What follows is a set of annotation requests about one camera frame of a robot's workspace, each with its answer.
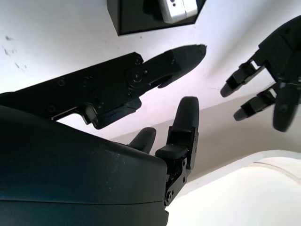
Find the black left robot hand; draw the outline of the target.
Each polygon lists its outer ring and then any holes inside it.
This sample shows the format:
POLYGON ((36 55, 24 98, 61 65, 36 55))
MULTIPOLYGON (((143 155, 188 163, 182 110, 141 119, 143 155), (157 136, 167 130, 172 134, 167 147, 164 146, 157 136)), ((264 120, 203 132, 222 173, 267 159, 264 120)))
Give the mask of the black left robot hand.
POLYGON ((301 103, 301 17, 281 25, 258 48, 226 80, 220 94, 228 97, 266 69, 275 84, 244 103, 234 119, 242 121, 273 105, 273 128, 286 132, 301 103))

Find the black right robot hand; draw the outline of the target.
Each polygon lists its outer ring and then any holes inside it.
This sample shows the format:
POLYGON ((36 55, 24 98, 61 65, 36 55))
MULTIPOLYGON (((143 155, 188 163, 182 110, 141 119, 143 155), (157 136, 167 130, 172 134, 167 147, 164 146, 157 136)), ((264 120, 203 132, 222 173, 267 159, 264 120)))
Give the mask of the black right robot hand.
POLYGON ((181 99, 166 145, 156 130, 127 145, 63 125, 80 115, 95 129, 135 113, 140 97, 192 71, 205 45, 148 61, 120 56, 0 96, 0 223, 3 226, 165 226, 198 146, 199 104, 181 99))

